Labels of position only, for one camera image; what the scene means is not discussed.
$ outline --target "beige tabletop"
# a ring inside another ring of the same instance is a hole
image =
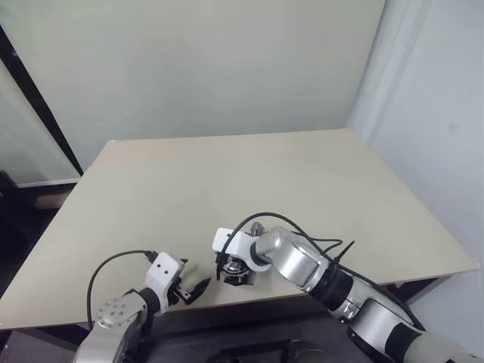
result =
[[[347,129],[111,141],[0,300],[0,328],[85,321],[93,270],[124,250],[155,249],[188,258],[197,263],[193,281],[214,275],[216,229],[233,228],[261,211],[284,214],[314,237],[356,240],[343,264],[379,283],[479,268]],[[93,312],[139,287],[147,268],[141,255],[107,265],[95,283]],[[252,287],[214,280],[192,306],[299,293],[275,272],[260,274]]]

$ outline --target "white wall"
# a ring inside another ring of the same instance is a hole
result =
[[[377,43],[349,125],[482,263],[484,2],[390,1],[388,10],[382,32],[391,36]],[[412,309],[429,329],[484,355],[483,306],[476,271]]]
[[[86,168],[110,139],[346,125],[384,0],[6,0]]]
[[[79,177],[1,61],[0,170],[21,185]]]

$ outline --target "wall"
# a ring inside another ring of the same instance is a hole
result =
[[[0,170],[14,182],[27,186],[79,177],[1,61],[0,130]]]
[[[110,139],[345,127],[384,0],[7,0],[86,168]]]
[[[388,5],[382,32],[389,31],[375,46],[349,126],[482,263],[484,3]],[[429,329],[484,355],[483,306],[475,271],[411,307]]]

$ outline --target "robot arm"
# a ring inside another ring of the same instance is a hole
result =
[[[95,325],[74,357],[75,363],[121,362],[127,349],[134,349],[142,330],[154,315],[162,315],[180,299],[186,304],[195,301],[206,289],[209,278],[193,291],[180,287],[180,272],[186,260],[160,253],[146,274],[141,290],[104,304],[98,311]]]
[[[232,230],[220,228],[213,249],[221,253]],[[458,344],[417,329],[407,312],[362,279],[330,263],[304,237],[276,227],[260,237],[238,232],[228,245],[231,264],[261,272],[275,268],[298,289],[349,326],[349,338],[376,362],[484,362]]]

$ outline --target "table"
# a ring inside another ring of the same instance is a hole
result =
[[[195,261],[194,279],[214,275],[216,229],[261,211],[283,214],[314,237],[356,240],[343,264],[381,284],[479,268],[351,130],[110,141],[0,300],[0,328],[85,321],[92,272],[124,250],[165,251]],[[142,256],[107,265],[93,312],[139,287],[146,271]],[[253,287],[214,280],[191,307],[299,294],[276,272]]]

